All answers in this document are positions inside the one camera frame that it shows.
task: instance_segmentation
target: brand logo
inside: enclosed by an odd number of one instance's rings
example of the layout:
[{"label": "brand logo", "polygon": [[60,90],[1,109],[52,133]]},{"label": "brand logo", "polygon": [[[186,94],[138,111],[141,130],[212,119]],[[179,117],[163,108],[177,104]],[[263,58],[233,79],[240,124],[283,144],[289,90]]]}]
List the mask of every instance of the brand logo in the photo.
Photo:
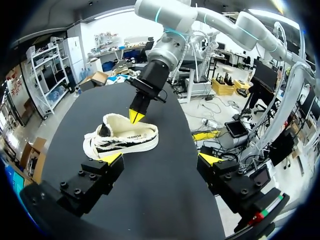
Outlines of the brand logo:
[{"label": "brand logo", "polygon": [[128,137],[128,139],[137,139],[137,138],[141,138],[141,134]]}]

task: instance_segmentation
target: shoe sole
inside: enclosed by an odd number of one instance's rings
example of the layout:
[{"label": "shoe sole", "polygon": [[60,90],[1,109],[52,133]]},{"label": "shoe sole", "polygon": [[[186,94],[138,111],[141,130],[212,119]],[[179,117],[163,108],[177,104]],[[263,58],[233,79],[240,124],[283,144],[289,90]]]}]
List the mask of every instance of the shoe sole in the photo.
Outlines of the shoe sole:
[{"label": "shoe sole", "polygon": [[157,135],[151,141],[141,143],[139,145],[129,146],[127,148],[117,149],[117,150],[108,151],[108,152],[101,152],[99,153],[99,156],[102,159],[104,157],[111,156],[113,154],[118,154],[118,153],[129,154],[129,153],[146,152],[154,149],[158,145],[158,142],[159,142],[159,135]]}]

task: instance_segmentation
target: shoe insole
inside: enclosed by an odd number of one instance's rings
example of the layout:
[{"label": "shoe insole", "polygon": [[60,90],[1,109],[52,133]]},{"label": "shoe insole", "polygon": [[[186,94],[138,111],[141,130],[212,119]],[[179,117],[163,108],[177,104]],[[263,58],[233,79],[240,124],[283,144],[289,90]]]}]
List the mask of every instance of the shoe insole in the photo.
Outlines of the shoe insole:
[{"label": "shoe insole", "polygon": [[140,139],[146,139],[153,137],[155,135],[155,132],[151,128],[141,128],[141,129],[135,129],[131,131],[123,131],[123,132],[115,132],[114,136],[119,138],[128,138],[133,140],[140,140]]}]

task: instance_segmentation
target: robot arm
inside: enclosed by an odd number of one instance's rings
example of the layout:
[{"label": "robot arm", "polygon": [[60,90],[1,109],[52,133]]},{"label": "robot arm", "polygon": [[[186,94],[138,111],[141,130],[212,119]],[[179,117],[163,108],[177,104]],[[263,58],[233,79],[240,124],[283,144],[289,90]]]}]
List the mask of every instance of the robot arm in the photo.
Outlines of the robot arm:
[{"label": "robot arm", "polygon": [[[130,84],[138,88],[138,93],[130,106],[132,123],[138,122],[147,113],[151,99],[165,102],[159,97],[159,93],[169,76],[169,72],[177,67],[195,21],[205,23],[226,34],[247,51],[251,51],[259,43],[278,61],[285,61],[292,66],[296,62],[307,65],[304,59],[288,52],[284,43],[249,13],[240,12],[236,23],[232,23],[218,12],[203,7],[191,7],[190,1],[182,2],[178,0],[136,1],[135,13],[142,18],[162,24],[165,32],[151,50],[148,56],[149,63],[142,71],[142,75],[138,79],[129,81]],[[308,71],[311,76],[314,75],[311,69]],[[313,78],[310,81],[316,95],[320,96],[320,80],[316,81]]]}]

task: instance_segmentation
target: ceiling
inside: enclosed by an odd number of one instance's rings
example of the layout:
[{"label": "ceiling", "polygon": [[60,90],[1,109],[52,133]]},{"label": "ceiling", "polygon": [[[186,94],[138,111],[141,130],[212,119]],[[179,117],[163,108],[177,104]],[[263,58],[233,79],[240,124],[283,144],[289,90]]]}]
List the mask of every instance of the ceiling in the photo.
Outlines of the ceiling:
[{"label": "ceiling", "polygon": [[[39,32],[37,35],[42,35],[62,31],[79,20],[92,19],[113,9],[133,6],[135,2],[136,0],[43,0],[34,8],[17,39],[22,38],[20,42],[23,42],[35,37],[32,34],[36,32]],[[250,8],[278,12],[270,0],[192,0],[191,5],[194,7],[196,3],[198,7],[205,7],[219,13],[240,12]],[[259,19],[269,26],[269,29],[273,28],[274,21],[267,18]],[[284,28],[287,40],[299,45],[299,32],[288,25]],[[312,53],[309,44],[307,48],[308,52]]]}]

